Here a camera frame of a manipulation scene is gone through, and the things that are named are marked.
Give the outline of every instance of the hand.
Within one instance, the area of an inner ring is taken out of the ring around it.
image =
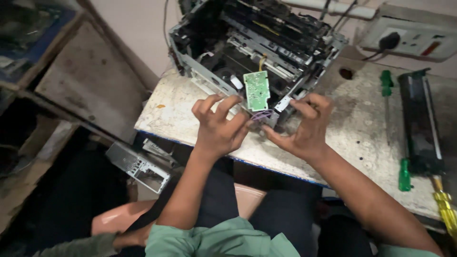
[[[129,246],[146,247],[146,241],[148,240],[149,233],[153,224],[154,221],[141,229],[124,232],[117,235],[113,242],[113,248],[116,250],[121,250],[122,248]]]
[[[333,101],[329,97],[309,93],[301,100],[291,100],[290,104],[303,116],[294,134],[281,136],[266,125],[262,126],[262,129],[271,142],[296,157],[310,164],[321,160],[329,148],[325,143],[325,131],[332,113]]]
[[[200,121],[197,142],[194,151],[201,153],[209,162],[216,162],[219,158],[240,148],[248,134],[249,116],[239,111],[232,120],[227,120],[229,110],[242,101],[236,95],[229,96],[222,101],[216,112],[211,107],[222,100],[219,95],[210,95],[205,100],[198,100],[192,112]]]

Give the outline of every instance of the black power cable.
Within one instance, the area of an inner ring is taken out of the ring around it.
[[[354,0],[351,5],[346,9],[346,11],[343,13],[343,15],[341,15],[340,19],[335,23],[335,25],[333,26],[332,29],[330,29],[330,34],[333,33],[333,31],[335,31],[336,27],[338,26],[338,24],[343,20],[344,17],[346,17],[346,15],[349,13],[349,11],[357,4],[357,0]]]
[[[167,48],[170,48],[170,44],[168,43],[167,32],[166,32],[166,28],[165,28],[165,26],[167,24],[167,9],[168,9],[168,0],[165,0],[163,30],[164,30],[165,43],[167,44]]]
[[[332,1],[332,0],[327,0],[327,1],[325,2],[324,8],[322,9],[322,13],[320,14],[319,21],[323,21],[325,15],[327,14],[327,12],[329,12],[329,5],[330,5],[330,2],[331,2],[331,1]]]
[[[389,35],[381,38],[381,40],[379,40],[379,50],[376,51],[375,54],[363,58],[362,61],[367,61],[369,59],[372,59],[373,57],[384,53],[385,50],[394,49],[395,47],[398,46],[399,43],[400,43],[400,35],[397,32],[392,32]]]

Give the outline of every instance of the green shirt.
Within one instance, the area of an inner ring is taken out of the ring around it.
[[[283,233],[270,239],[265,232],[254,230],[241,217],[226,220],[212,228],[180,230],[153,225],[146,245],[146,257],[185,256],[259,256],[300,257]],[[421,250],[387,246],[379,247],[380,257],[438,257]]]

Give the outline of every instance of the white table surface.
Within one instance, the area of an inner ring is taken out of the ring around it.
[[[338,72],[341,67],[355,71],[354,78],[343,79]],[[410,192],[398,190],[399,160],[403,157],[404,148],[403,117],[396,84],[389,101],[392,125],[391,143],[388,146],[385,105],[379,80],[385,69],[392,72],[393,78],[408,72],[345,58],[338,58],[332,64],[315,91],[333,98],[335,102],[326,141],[408,210],[439,219],[432,197],[433,187],[428,179],[413,177],[411,184],[414,188]],[[457,128],[457,120],[452,119],[454,108],[450,106],[454,104],[454,99],[457,101],[457,80],[438,76],[429,76],[429,80],[440,136],[452,137],[452,128]],[[189,78],[179,76],[175,70],[169,70],[155,88],[135,128],[193,146],[197,140],[199,123],[191,113],[191,107],[197,99],[206,97],[207,94]],[[295,115],[289,120],[287,130],[293,131],[298,124],[299,117]],[[256,132],[249,132],[241,148],[230,156],[237,161],[328,187],[322,177],[305,161],[279,149]]]

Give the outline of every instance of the shirt sleeve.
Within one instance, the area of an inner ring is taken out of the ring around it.
[[[36,252],[33,257],[107,257],[117,254],[113,248],[115,237],[115,233],[106,233],[89,238],[76,239],[71,242],[58,244],[42,252]]]
[[[192,230],[153,225],[146,244],[146,257],[191,257],[197,247]]]
[[[378,250],[378,257],[439,257],[432,252],[399,246],[381,245]]]

